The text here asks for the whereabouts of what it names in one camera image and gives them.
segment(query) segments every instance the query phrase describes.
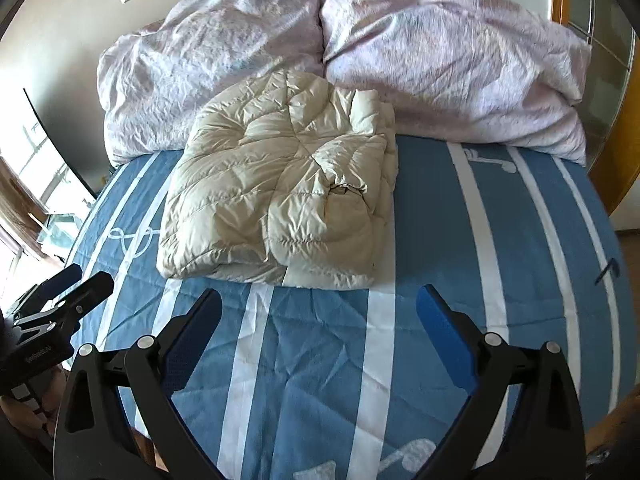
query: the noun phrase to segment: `wooden floor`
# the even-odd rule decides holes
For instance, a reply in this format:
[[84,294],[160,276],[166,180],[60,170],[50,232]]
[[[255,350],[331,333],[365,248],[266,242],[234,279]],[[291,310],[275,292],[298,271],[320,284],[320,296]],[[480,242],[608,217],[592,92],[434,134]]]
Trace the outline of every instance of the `wooden floor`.
[[629,270],[629,280],[636,309],[636,329],[640,342],[640,231],[619,233],[620,246]]

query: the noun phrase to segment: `bed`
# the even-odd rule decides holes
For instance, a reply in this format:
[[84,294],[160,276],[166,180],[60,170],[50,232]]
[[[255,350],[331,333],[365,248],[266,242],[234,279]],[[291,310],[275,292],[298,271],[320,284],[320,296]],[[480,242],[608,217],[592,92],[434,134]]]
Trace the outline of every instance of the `bed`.
[[[494,144],[399,136],[398,150],[378,281],[350,292],[163,279],[158,232],[181,152],[120,167],[72,249],[85,275],[115,279],[74,346],[128,347],[215,288],[222,321],[173,400],[228,478],[411,478],[466,397],[415,313],[418,288],[432,283],[510,344],[557,341],[584,426],[595,425],[634,384],[636,332],[622,254],[584,169]],[[596,282],[612,258],[620,272]],[[480,462],[495,454],[515,394]],[[128,392],[123,402],[144,432]]]

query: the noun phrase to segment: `puffer jacket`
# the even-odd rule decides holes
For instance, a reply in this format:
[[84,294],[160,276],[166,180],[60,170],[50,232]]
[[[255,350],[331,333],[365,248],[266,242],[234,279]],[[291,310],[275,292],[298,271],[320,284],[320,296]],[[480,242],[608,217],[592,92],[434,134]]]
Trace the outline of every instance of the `puffer jacket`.
[[367,288],[392,209],[394,125],[375,90],[304,72],[221,92],[197,117],[172,175],[159,272]]

